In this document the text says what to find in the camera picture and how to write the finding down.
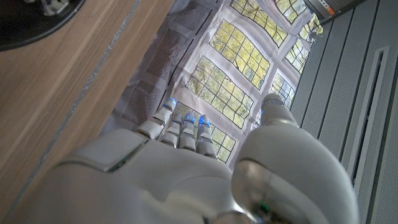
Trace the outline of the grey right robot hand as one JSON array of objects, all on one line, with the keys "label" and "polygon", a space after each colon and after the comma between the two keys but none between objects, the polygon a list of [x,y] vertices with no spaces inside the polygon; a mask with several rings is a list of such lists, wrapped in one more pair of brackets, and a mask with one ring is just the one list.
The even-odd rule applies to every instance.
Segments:
[{"label": "grey right robot hand", "polygon": [[233,168],[207,116],[169,99],[135,131],[116,129],[53,166],[9,223],[357,223],[338,159],[268,94]]}]

